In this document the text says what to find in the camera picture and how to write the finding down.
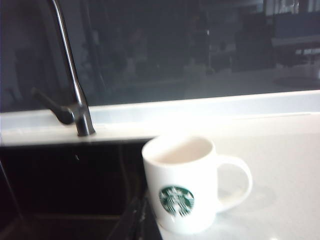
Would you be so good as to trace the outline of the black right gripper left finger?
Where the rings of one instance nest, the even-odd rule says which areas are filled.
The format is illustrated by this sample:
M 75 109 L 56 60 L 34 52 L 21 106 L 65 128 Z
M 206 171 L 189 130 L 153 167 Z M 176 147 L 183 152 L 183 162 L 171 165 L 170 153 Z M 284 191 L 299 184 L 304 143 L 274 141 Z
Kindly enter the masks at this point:
M 143 231 L 143 206 L 144 197 L 134 197 L 124 213 L 122 214 L 117 226 L 118 240 L 144 240 Z

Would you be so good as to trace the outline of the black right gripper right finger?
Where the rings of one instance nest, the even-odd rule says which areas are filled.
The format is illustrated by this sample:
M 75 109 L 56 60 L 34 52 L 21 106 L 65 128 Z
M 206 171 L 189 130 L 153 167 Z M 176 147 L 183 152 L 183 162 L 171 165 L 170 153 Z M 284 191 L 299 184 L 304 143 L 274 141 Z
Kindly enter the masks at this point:
M 155 219 L 154 211 L 149 201 L 149 193 L 146 192 L 142 199 L 140 214 L 140 239 L 161 240 L 162 236 Z

